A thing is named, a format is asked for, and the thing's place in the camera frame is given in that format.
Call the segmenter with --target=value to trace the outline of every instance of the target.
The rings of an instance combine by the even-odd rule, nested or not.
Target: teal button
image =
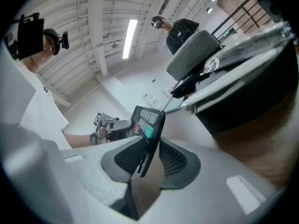
[[[145,136],[150,139],[152,138],[154,135],[154,129],[151,127],[151,126],[147,126],[146,129],[145,129]]]

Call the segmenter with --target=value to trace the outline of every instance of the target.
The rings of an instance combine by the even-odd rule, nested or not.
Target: black t-shirt
[[[198,26],[198,22],[188,19],[179,19],[173,23],[173,29],[168,33],[166,39],[166,45],[173,55],[195,33]]]

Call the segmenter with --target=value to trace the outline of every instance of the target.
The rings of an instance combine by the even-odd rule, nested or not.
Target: man in white shirt
[[[53,29],[45,29],[43,51],[26,57],[17,63],[18,70],[36,90],[20,125],[36,132],[43,139],[56,142],[60,149],[100,144],[100,139],[95,133],[73,135],[62,132],[68,121],[54,103],[51,92],[44,87],[36,75],[39,66],[45,64],[53,55],[57,55],[59,50],[59,35]]]

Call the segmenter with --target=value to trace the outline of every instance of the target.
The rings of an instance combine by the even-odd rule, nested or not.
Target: gray cushion
[[[197,65],[220,48],[218,40],[209,32],[194,33],[169,61],[166,71],[176,80],[188,75]]]

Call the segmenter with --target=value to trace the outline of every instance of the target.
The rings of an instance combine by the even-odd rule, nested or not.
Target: black cap
[[[49,28],[49,29],[45,29],[43,31],[43,34],[50,36],[54,40],[54,43],[55,43],[55,53],[54,53],[54,55],[56,56],[59,53],[59,50],[60,50],[60,42],[59,42],[58,33],[54,29]]]
[[[151,19],[151,21],[150,21],[152,27],[154,27],[154,25],[155,25],[155,23],[156,23],[157,21],[159,21],[160,23],[162,23],[162,22],[163,22],[163,18],[160,17],[160,16],[155,16],[155,17],[153,17],[153,18]]]

